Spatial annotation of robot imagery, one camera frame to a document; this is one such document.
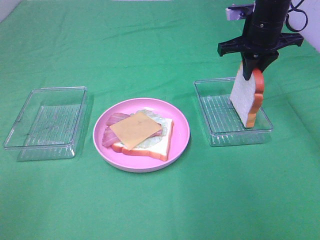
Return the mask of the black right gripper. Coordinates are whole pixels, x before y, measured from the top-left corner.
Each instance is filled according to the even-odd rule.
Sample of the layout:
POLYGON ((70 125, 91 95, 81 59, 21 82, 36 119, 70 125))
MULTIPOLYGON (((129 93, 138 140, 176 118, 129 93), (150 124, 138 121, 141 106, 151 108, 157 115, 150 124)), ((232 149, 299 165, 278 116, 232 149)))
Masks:
POLYGON ((254 69, 264 70, 279 57, 277 50, 287 46, 301 46, 304 38, 299 33, 282 33, 287 11, 255 10, 242 12, 245 23, 242 35, 220 42, 217 52, 220 56, 242 53, 242 75, 248 81, 254 69))

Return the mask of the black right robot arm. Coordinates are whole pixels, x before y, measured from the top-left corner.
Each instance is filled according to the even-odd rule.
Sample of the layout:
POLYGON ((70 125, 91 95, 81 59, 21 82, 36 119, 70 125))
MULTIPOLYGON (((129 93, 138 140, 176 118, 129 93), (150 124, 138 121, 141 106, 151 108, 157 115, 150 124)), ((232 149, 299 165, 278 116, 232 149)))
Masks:
POLYGON ((232 4, 225 9, 227 20, 245 20, 242 34, 231 40, 220 42, 219 56, 240 53, 242 75, 246 81, 253 70, 263 72, 279 56, 279 49, 287 46, 300 47, 304 38, 297 30, 282 32, 289 24, 290 0, 256 0, 251 4, 232 4))

